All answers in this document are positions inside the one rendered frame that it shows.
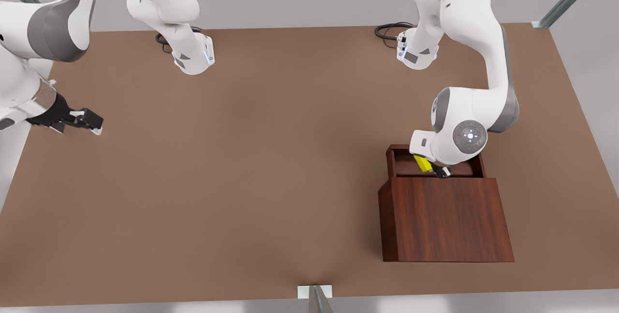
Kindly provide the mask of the dark wooden drawer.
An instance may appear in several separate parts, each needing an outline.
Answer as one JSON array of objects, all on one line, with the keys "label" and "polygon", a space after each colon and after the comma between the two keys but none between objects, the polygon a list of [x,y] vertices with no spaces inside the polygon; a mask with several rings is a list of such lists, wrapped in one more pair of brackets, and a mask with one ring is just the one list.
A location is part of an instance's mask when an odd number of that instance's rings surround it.
[{"label": "dark wooden drawer", "polygon": [[[423,172],[408,145],[390,145],[387,149],[387,170],[389,177],[436,177],[432,171]],[[486,177],[481,155],[450,166],[452,177]]]}]

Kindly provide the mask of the dark wooden cabinet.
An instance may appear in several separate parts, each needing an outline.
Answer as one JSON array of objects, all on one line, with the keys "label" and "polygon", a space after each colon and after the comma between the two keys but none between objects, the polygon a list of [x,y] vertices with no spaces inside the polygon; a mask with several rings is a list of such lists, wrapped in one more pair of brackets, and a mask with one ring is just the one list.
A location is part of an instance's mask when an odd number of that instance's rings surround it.
[{"label": "dark wooden cabinet", "polygon": [[385,262],[515,260],[494,178],[391,177],[378,200]]}]

